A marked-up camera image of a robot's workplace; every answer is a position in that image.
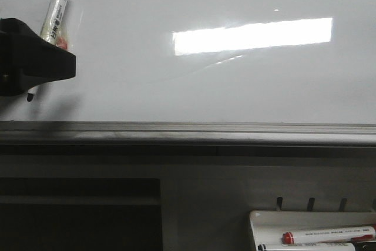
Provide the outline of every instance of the white marker tray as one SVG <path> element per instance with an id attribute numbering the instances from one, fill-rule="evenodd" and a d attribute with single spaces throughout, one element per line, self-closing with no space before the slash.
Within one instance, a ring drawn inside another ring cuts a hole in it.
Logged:
<path id="1" fill-rule="evenodd" d="M 250 213 L 251 245 L 281 244 L 282 234 L 290 230 L 317 229 L 336 226 L 358 226 L 376 223 L 376 213 L 365 212 L 282 212 Z"/>

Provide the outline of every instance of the whiteboard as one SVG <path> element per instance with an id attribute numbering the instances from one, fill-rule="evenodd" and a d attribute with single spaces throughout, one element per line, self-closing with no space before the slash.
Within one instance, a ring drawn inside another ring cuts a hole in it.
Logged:
<path id="1" fill-rule="evenodd" d="M 0 17 L 39 33 L 48 3 L 0 0 Z M 0 119 L 376 123 L 375 3 L 70 0 L 77 76 L 47 84 L 31 103 L 0 98 Z M 329 40 L 299 42 L 315 33 L 308 24 L 292 34 L 257 25 L 302 19 L 331 19 Z M 196 33 L 177 51 L 187 31 Z"/>

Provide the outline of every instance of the marker cap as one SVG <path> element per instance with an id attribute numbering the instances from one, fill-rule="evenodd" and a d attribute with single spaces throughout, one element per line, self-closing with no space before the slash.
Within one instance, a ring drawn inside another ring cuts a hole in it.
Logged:
<path id="1" fill-rule="evenodd" d="M 282 235 L 282 241 L 284 244 L 294 244 L 294 236 L 291 232 L 285 232 Z"/>

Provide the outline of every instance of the marker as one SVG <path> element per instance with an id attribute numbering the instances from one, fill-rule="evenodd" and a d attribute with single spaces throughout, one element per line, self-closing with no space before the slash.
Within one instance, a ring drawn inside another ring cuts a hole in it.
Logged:
<path id="1" fill-rule="evenodd" d="M 41 30 L 41 38 L 45 41 L 56 45 L 56 40 L 58 37 L 58 30 L 61 25 L 61 21 L 64 16 L 65 6 L 68 0 L 51 0 L 49 3 L 47 15 Z M 33 100 L 34 95 L 38 86 L 30 88 L 28 91 L 27 100 L 30 102 Z"/>
<path id="2" fill-rule="evenodd" d="M 342 227 L 338 229 L 299 230 L 285 232 L 282 235 L 284 244 L 311 242 L 359 242 L 376 238 L 376 225 Z"/>
<path id="3" fill-rule="evenodd" d="M 260 244 L 258 251 L 376 251 L 376 242 Z"/>

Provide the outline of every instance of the black marker holder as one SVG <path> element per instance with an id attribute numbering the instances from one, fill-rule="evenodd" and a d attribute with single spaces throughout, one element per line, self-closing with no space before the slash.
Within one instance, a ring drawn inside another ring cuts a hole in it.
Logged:
<path id="1" fill-rule="evenodd" d="M 74 76 L 74 54 L 44 41 L 18 19 L 0 19 L 0 96 Z"/>

